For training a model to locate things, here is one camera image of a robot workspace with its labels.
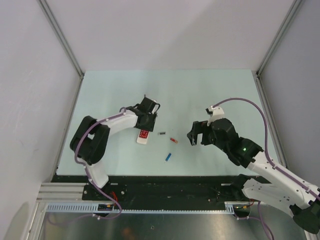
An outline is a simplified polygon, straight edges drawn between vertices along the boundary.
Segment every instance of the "metal frame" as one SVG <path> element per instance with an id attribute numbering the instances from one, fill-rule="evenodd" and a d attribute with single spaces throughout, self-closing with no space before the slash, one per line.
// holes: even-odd
<path id="1" fill-rule="evenodd" d="M 79 75 L 80 79 L 82 80 L 84 77 L 84 72 L 82 71 L 70 45 L 68 44 L 68 41 L 66 40 L 52 10 L 50 9 L 48 3 L 46 0 L 37 0 L 44 15 L 46 16 L 49 24 L 51 25 L 55 35 L 57 36 L 59 42 L 61 43 L 62 48 L 64 49 L 66 55 L 70 59 L 74 69 L 76 70 L 77 74 Z M 276 153 L 278 156 L 279 161 L 281 164 L 286 166 L 286 158 L 285 153 L 283 151 L 283 148 L 281 146 L 281 141 L 275 126 L 275 121 L 273 118 L 273 115 L 271 113 L 271 109 L 268 103 L 268 99 L 266 97 L 266 94 L 264 92 L 262 82 L 261 82 L 261 73 L 265 69 L 268 61 L 270 60 L 271 56 L 275 52 L 278 44 L 280 43 L 281 39 L 283 38 L 284 34 L 288 30 L 290 24 L 292 23 L 294 17 L 296 16 L 297 12 L 299 11 L 301 5 L 303 4 L 304 0 L 295 0 L 286 15 L 284 21 L 281 24 L 280 29 L 278 30 L 274 40 L 272 41 L 271 46 L 269 47 L 265 57 L 263 58 L 263 61 L 261 62 L 258 70 L 256 72 L 253 72 L 254 81 L 256 84 L 256 88 L 260 97 L 260 100 L 262 102 L 262 107 L 264 112 L 266 113 L 266 117 L 269 123 L 269 130 L 271 133 L 272 140 L 275 144 Z M 62 148 L 64 146 L 65 140 L 66 140 L 66 134 L 68 132 L 71 118 L 76 106 L 76 102 L 78 99 L 78 95 L 81 88 L 81 82 L 79 82 L 79 86 L 77 89 L 77 94 L 74 98 L 72 110 L 69 115 L 69 121 L 66 126 L 63 140 L 60 144 L 60 150 L 56 158 L 56 165 L 52 171 L 51 178 L 56 172 L 56 168 L 59 162 L 59 158 L 61 156 Z M 86 203 L 93 203 L 93 201 L 83 201 L 82 200 L 82 193 L 83 189 L 86 183 L 43 183 L 41 185 L 39 195 L 37 197 L 36 205 L 34 208 L 34 212 L 32 215 L 32 218 L 28 225 L 28 231 L 25 234 L 24 239 L 28 240 L 37 240 L 41 231 L 42 223 L 44 221 L 45 212 L 49 205 L 49 203 L 74 203 L 74 204 L 86 204 Z M 94 203 L 111 203 L 110 201 L 94 201 Z M 318 240 L 316 235 L 310 234 L 306 232 L 306 237 L 308 240 Z"/>

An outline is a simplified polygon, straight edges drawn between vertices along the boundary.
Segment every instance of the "reflective floor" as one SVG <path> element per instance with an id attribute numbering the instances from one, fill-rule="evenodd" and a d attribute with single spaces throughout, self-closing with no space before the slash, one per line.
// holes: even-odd
<path id="1" fill-rule="evenodd" d="M 262 206 L 263 218 L 276 240 L 306 240 L 304 231 L 281 211 Z M 237 220 L 227 214 L 122 214 L 112 220 L 91 216 L 54 226 L 46 214 L 39 240 L 267 240 L 256 220 Z M 63 223 L 79 213 L 51 213 L 50 220 Z M 257 217 L 253 206 L 252 217 Z"/>

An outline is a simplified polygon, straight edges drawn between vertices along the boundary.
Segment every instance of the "wall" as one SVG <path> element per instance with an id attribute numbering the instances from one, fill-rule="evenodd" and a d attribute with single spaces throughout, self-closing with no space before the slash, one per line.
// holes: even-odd
<path id="1" fill-rule="evenodd" d="M 0 239 L 17 240 L 53 170 L 79 77 L 36 0 L 0 1 L 0 23 Z"/>
<path id="2" fill-rule="evenodd" d="M 320 1 L 308 0 L 262 74 L 289 167 L 320 186 Z"/>
<path id="3" fill-rule="evenodd" d="M 48 0 L 84 70 L 256 70 L 293 0 Z"/>

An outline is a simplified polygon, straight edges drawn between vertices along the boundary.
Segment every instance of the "white panel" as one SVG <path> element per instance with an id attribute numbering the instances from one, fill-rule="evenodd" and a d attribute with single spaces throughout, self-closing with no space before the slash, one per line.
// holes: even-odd
<path id="1" fill-rule="evenodd" d="M 84 175 L 76 164 L 70 142 L 85 116 L 102 119 L 121 107 L 140 103 L 144 94 L 161 104 L 154 131 L 146 145 L 136 143 L 139 129 L 129 128 L 108 139 L 102 158 L 109 175 L 218 176 L 256 175 L 234 165 L 213 145 L 191 146 L 187 133 L 194 121 L 206 121 L 206 108 L 230 97 L 243 97 L 261 106 L 252 72 L 248 69 L 87 71 L 79 93 L 61 155 L 58 175 Z M 249 103 L 233 101 L 222 105 L 225 117 L 240 136 L 264 145 L 264 124 Z M 178 144 L 170 141 L 176 139 Z M 269 137 L 269 152 L 277 160 Z"/>
<path id="2" fill-rule="evenodd" d="M 79 78 L 36 0 L 0 1 L 0 23 L 0 239 L 18 240 L 53 170 Z"/>
<path id="3" fill-rule="evenodd" d="M 262 75 L 290 169 L 320 186 L 320 1 L 305 1 Z"/>
<path id="4" fill-rule="evenodd" d="M 256 70 L 292 2 L 48 1 L 85 70 Z"/>

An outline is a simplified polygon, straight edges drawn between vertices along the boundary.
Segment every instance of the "blue battery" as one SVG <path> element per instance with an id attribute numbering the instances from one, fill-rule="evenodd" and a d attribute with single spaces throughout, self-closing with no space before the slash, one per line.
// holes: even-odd
<path id="1" fill-rule="evenodd" d="M 168 156 L 166 157 L 165 161 L 168 162 L 170 157 L 171 157 L 171 153 L 168 154 Z"/>

